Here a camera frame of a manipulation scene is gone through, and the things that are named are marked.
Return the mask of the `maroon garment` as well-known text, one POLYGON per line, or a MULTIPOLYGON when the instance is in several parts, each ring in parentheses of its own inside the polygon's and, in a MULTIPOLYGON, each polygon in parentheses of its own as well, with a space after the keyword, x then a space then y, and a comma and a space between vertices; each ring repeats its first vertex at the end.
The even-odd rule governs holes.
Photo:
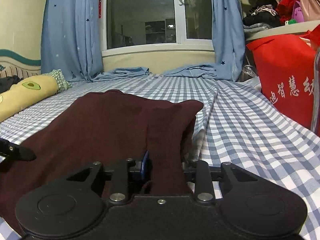
POLYGON ((88 93, 22 142, 36 159, 1 173, 1 217, 18 230, 17 201, 27 192, 99 161, 115 164, 149 153, 152 194, 187 194, 181 161, 191 149, 203 103, 149 100, 119 90, 88 93))

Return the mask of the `dark clothes pile on pillow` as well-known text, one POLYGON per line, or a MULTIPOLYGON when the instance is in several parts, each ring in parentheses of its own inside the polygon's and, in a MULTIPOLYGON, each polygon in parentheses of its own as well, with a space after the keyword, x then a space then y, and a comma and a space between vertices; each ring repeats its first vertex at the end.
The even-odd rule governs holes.
POLYGON ((12 85, 18 84, 21 80, 16 75, 0 78, 0 93, 6 92, 12 85))

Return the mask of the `black clothes on shelf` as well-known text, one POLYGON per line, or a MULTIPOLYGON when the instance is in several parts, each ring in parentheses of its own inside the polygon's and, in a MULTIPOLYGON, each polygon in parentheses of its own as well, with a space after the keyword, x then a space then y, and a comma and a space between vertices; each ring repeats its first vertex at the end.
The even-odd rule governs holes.
POLYGON ((265 23, 274 28, 281 26, 279 15, 271 4, 258 7, 244 17, 242 22, 248 27, 258 23, 265 23))

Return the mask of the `blue checkered bed sheet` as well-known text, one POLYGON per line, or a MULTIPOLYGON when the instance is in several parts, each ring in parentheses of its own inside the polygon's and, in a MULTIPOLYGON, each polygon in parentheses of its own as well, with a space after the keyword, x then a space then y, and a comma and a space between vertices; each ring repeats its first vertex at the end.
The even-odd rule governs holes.
POLYGON ((319 137, 279 113, 245 83, 146 75, 119 80, 74 82, 72 87, 1 123, 1 137, 20 144, 48 126, 77 98, 118 89, 153 100, 204 104, 196 116, 195 156, 209 165, 231 162, 300 195, 308 208, 301 230, 319 239, 319 137))

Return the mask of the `yellow avocado pillow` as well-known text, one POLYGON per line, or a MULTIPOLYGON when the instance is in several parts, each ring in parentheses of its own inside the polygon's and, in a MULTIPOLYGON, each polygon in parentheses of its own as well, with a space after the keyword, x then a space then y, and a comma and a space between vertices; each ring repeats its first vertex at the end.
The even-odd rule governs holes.
POLYGON ((1 121, 72 87, 60 69, 21 79, 18 84, 1 93, 1 121))

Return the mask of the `striped teal headboard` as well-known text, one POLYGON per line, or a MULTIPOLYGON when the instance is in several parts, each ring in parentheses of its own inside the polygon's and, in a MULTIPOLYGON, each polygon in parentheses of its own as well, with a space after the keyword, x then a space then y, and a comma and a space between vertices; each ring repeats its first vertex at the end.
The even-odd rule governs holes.
POLYGON ((32 60, 7 49, 0 50, 1 78, 28 78, 41 74, 41 60, 32 60))

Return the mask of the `left blue star curtain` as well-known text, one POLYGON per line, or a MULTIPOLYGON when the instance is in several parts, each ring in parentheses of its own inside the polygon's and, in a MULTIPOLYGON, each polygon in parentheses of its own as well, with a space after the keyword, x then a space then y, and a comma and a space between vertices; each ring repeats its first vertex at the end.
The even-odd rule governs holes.
POLYGON ((41 72, 58 69, 67 81, 103 79, 98 0, 46 0, 41 72))

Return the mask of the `blue star curtain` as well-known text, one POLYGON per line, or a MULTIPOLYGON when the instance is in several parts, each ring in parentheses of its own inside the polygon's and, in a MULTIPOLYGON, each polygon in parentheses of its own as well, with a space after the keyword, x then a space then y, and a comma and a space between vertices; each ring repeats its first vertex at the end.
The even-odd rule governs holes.
POLYGON ((58 69, 67 81, 103 79, 98 0, 46 0, 41 72, 58 69))
POLYGON ((216 77, 236 81, 245 56, 245 36, 239 0, 212 0, 212 43, 216 77))

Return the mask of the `red fabric bag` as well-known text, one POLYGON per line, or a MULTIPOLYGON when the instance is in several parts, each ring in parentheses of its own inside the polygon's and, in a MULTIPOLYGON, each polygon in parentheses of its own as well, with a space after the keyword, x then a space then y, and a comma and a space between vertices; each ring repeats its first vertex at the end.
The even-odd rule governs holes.
POLYGON ((274 35, 247 44, 264 96, 280 113, 306 128, 311 127, 318 47, 319 27, 303 35, 274 35))

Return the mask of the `white framed window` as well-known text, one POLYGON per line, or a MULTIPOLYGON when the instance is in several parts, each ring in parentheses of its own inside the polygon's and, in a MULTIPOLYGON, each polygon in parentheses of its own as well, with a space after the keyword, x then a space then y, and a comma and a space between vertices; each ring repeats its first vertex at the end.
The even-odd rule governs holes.
POLYGON ((99 0, 104 57, 213 51, 211 0, 99 0))

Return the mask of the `right blue star curtain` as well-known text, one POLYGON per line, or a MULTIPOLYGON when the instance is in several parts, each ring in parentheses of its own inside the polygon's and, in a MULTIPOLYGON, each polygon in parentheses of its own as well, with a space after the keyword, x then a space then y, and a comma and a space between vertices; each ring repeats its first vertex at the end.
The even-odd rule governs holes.
POLYGON ((216 77, 236 81, 245 56, 245 36, 239 0, 212 0, 212 43, 216 77))

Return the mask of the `white shelf unit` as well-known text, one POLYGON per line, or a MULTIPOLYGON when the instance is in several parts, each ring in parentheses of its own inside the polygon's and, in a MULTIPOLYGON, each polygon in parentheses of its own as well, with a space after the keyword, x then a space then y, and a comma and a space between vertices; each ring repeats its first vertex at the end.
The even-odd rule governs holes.
POLYGON ((319 0, 240 0, 246 41, 319 26, 319 0))

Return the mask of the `purple item on shelf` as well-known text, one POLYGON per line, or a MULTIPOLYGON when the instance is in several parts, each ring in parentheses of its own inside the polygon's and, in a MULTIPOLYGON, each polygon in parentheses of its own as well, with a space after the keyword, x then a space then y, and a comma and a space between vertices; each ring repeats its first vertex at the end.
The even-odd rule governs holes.
POLYGON ((304 22, 304 16, 301 8, 300 1, 295 1, 293 5, 293 11, 292 11, 292 20, 295 20, 297 23, 303 23, 304 22))

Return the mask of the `red cloth on shelf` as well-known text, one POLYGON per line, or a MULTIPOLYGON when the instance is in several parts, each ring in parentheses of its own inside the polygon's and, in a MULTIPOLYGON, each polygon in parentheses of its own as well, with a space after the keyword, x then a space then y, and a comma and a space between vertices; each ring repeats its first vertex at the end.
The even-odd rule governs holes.
POLYGON ((278 3, 276 7, 276 12, 279 15, 281 25, 284 25, 286 21, 291 20, 293 6, 296 1, 299 0, 281 0, 278 3))

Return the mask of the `pink handbag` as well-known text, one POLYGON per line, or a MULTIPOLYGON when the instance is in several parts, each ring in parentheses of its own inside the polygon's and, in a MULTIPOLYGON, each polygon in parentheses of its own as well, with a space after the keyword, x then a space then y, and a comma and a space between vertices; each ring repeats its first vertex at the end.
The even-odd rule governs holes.
POLYGON ((320 18, 319 0, 300 0, 304 21, 317 21, 320 18))

